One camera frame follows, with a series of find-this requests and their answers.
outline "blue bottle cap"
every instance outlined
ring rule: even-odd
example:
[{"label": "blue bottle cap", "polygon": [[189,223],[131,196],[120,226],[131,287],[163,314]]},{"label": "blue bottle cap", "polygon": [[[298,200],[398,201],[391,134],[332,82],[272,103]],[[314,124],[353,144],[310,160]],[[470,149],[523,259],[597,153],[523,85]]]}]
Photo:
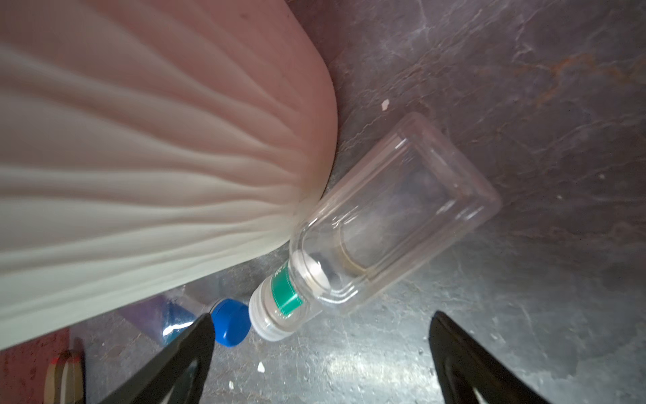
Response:
[{"label": "blue bottle cap", "polygon": [[228,348],[244,341],[251,328],[249,308],[233,299],[224,299],[211,312],[215,340]]}]

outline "green label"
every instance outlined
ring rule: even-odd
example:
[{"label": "green label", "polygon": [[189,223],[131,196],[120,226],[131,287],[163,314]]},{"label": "green label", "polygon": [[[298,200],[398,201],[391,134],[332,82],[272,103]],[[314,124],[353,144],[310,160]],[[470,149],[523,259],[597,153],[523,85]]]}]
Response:
[{"label": "green label", "polygon": [[271,293],[274,296],[274,302],[276,302],[278,309],[285,317],[289,316],[303,304],[303,301],[298,297],[289,279],[287,263],[276,271],[273,278],[271,278]]}]

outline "ribbed white vase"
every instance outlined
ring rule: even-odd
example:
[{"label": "ribbed white vase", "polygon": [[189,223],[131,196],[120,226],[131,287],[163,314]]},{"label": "ribbed white vase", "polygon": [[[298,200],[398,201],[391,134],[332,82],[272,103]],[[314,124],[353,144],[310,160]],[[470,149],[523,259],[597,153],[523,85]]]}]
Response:
[{"label": "ribbed white vase", "polygon": [[0,16],[0,348],[267,253],[320,198],[334,91],[283,0]]}]

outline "red surface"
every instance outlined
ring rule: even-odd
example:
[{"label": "red surface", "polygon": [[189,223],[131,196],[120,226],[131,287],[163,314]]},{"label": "red surface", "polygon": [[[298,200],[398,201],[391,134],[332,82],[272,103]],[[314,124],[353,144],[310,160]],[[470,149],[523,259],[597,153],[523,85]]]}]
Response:
[{"label": "red surface", "polygon": [[69,344],[64,328],[0,351],[0,403],[42,404],[47,366]]}]

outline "white textured container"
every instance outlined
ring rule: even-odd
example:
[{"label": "white textured container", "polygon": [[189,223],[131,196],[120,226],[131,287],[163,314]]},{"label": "white textured container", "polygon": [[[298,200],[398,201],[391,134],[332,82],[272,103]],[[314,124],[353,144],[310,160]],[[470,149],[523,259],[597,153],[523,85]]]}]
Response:
[{"label": "white textured container", "polygon": [[0,6],[0,348],[252,259],[329,176],[283,0]]}]

